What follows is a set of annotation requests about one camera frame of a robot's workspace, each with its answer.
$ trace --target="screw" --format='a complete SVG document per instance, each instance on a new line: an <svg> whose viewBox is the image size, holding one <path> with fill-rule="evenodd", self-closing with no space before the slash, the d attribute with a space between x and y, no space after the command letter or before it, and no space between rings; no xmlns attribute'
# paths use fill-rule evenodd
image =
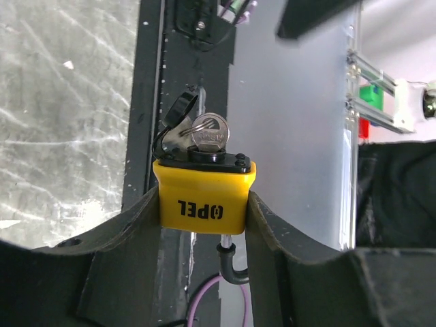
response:
<svg viewBox="0 0 436 327"><path fill-rule="evenodd" d="M205 28L206 28L206 24L204 24L204 22L200 21L197 23L197 30L205 29Z"/></svg>
<svg viewBox="0 0 436 327"><path fill-rule="evenodd" d="M240 166L240 167L244 167L245 166L245 161L243 160L236 160L235 165Z"/></svg>

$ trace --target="padlock body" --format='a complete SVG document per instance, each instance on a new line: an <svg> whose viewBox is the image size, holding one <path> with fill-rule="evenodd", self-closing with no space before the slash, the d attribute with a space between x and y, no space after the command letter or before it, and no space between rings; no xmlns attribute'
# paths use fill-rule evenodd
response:
<svg viewBox="0 0 436 327"><path fill-rule="evenodd" d="M162 227L201 234L244 232L254 162L244 174L165 167L158 161L153 171L159 182Z"/></svg>

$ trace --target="key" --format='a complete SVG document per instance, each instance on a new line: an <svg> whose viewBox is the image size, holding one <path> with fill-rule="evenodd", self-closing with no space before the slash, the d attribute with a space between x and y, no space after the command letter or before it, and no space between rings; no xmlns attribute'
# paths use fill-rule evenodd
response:
<svg viewBox="0 0 436 327"><path fill-rule="evenodd" d="M192 123L192 128L207 122L209 122L207 127L192 133L192 140L200 151L218 152L225 148L229 140L230 131L227 121L218 114L208 112L197 117Z"/></svg>
<svg viewBox="0 0 436 327"><path fill-rule="evenodd" d="M212 119L206 119L203 123L201 123L195 127L190 127L190 128L184 129L183 131L181 131L179 133L179 136L183 137L183 136L195 133L196 131L201 131L202 129L205 129L205 128L211 128L214 124L215 124L215 122Z"/></svg>

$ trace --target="key head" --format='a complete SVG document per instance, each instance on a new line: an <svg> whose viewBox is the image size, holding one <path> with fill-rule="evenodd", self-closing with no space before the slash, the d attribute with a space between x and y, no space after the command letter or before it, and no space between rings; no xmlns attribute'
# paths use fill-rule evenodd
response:
<svg viewBox="0 0 436 327"><path fill-rule="evenodd" d="M200 151L204 152L218 152L224 149L230 136L227 121L218 114L208 112L199 116L192 126L198 126L205 121L213 122L213 124L209 123L208 128L193 133L193 142Z"/></svg>

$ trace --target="white bracket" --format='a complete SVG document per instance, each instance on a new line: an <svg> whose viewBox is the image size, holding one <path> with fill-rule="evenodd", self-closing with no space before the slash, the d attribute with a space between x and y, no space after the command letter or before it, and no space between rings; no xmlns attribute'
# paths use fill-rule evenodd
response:
<svg viewBox="0 0 436 327"><path fill-rule="evenodd" d="M408 82L402 78L395 80L395 127L414 133L416 123L425 121L422 99L426 87L424 83Z"/></svg>

